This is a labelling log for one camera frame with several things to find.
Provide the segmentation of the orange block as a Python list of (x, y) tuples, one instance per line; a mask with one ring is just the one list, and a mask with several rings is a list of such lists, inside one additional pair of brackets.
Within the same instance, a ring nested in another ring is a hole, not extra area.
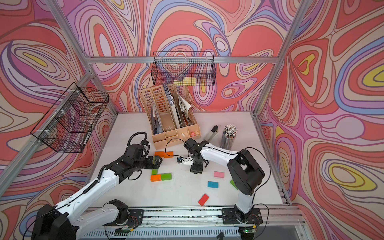
[(164, 159), (166, 157), (165, 152), (155, 152), (155, 156), (159, 156), (160, 158)]
[(151, 182), (160, 182), (162, 180), (162, 175), (151, 175)]
[(164, 158), (173, 158), (174, 153), (173, 152), (164, 152)]

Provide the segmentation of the red block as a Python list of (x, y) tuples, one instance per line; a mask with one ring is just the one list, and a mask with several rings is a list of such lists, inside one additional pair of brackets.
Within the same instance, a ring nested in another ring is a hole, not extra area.
[(198, 201), (199, 205), (200, 205), (201, 207), (203, 207), (203, 206), (205, 205), (205, 203), (208, 201), (208, 199), (209, 199), (209, 196), (208, 196), (207, 194), (204, 194), (204, 195), (200, 198), (200, 200)]

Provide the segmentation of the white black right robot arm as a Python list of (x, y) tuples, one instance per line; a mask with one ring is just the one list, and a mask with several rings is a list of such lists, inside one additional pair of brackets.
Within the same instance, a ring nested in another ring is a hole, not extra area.
[(235, 152), (207, 141), (197, 143), (192, 138), (185, 141), (184, 148), (192, 160), (190, 172), (193, 174), (202, 174), (211, 162), (227, 167), (239, 191), (235, 210), (244, 215), (251, 212), (256, 188), (262, 184), (265, 172), (247, 149)]

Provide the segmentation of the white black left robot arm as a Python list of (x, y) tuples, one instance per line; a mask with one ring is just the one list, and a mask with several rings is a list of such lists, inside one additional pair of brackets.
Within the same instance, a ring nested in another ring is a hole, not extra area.
[(100, 197), (135, 173), (158, 169), (162, 163), (159, 156), (149, 156), (149, 145), (132, 144), (125, 153), (110, 164), (104, 165), (98, 176), (82, 189), (57, 203), (46, 204), (38, 210), (33, 223), (33, 240), (78, 240), (87, 233), (106, 224), (125, 225), (132, 221), (128, 206), (119, 200), (111, 200), (102, 208), (85, 211)]

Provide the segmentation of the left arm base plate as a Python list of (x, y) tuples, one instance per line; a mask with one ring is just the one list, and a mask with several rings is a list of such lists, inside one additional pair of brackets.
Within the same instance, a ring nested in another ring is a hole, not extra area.
[(143, 222), (144, 210), (121, 210), (113, 224), (117, 226), (140, 226)]

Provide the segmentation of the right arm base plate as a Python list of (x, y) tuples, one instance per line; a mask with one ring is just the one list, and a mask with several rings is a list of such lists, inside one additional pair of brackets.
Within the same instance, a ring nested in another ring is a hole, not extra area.
[(225, 208), (222, 209), (218, 218), (223, 220), (224, 225), (252, 224), (259, 226), (263, 223), (260, 209), (254, 207), (248, 213), (243, 213), (237, 208)]

